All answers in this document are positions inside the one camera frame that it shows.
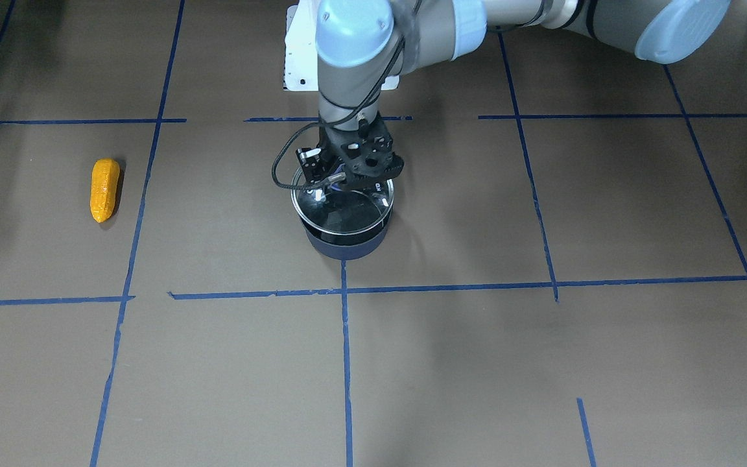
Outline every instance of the brown floor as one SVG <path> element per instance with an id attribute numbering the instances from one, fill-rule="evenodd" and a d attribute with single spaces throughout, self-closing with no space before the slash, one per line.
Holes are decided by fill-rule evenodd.
<path id="1" fill-rule="evenodd" d="M 525 29 L 403 77 L 346 264 L 270 182 L 291 3 L 0 0 L 0 465 L 747 465 L 747 0 L 669 67 Z"/>

